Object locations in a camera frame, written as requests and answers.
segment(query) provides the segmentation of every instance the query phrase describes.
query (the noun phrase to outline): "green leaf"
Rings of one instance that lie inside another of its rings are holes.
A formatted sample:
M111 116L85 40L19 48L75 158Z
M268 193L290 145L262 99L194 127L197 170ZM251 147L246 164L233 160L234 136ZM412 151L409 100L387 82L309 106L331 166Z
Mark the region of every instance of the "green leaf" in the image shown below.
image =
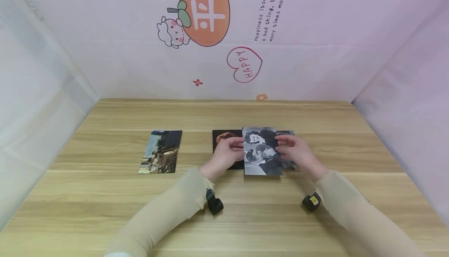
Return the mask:
M186 9L187 8L187 3L184 2L183 0L181 0L181 2L178 3L178 9Z
M183 9L178 11L178 18L181 20L183 27L189 28L192 25L189 14Z

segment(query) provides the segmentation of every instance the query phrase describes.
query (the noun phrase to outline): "cartoon sheep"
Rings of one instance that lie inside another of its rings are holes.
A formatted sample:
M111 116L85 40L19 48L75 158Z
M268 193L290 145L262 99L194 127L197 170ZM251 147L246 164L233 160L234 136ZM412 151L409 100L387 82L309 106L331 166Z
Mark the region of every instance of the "cartoon sheep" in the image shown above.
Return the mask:
M188 44L190 41L179 18L173 20L163 16L161 22L157 24L157 29L159 30L157 36L169 47L179 48L179 45Z

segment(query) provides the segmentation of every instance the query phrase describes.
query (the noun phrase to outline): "left hand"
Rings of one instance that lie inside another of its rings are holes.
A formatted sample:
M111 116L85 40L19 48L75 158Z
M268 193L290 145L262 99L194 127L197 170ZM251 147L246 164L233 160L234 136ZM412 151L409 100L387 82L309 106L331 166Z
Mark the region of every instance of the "left hand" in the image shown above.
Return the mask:
M221 140L215 148L212 159L199 168L201 174L212 182L223 175L234 162L242 160L245 156L243 141L245 138L242 137Z

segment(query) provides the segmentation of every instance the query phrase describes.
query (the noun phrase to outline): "wooden table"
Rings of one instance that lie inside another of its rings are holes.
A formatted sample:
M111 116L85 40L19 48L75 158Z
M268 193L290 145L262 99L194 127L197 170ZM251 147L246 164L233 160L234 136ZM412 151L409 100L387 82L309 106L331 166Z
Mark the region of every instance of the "wooden table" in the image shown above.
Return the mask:
M102 256L141 207L210 158L213 129L243 126L294 130L428 256L449 256L448 228L351 104L139 99L97 103L0 234L0 256ZM139 175L156 129L183 130L176 173ZM301 208L312 191L297 172L228 171L216 183L224 212L200 211L154 256L364 256L325 209L310 215Z

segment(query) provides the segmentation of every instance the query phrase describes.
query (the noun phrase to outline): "dark photo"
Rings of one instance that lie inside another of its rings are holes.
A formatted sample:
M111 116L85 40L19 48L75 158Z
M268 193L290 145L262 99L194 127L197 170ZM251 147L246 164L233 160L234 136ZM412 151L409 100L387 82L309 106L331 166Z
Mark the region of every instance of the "dark photo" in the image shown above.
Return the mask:
M220 141L231 137L242 137L242 131L236 129L212 130L212 151L215 151ZM243 160L237 161L229 169L245 169L245 162Z
M293 135L294 136L295 132L293 130L277 130L276 134L277 135ZM290 160L281 159L281 166L282 166L282 169L295 170L296 164Z
M174 173L182 130L154 130L148 139L139 174Z
M245 175L283 175L281 157L275 150L277 133L272 127L244 127Z

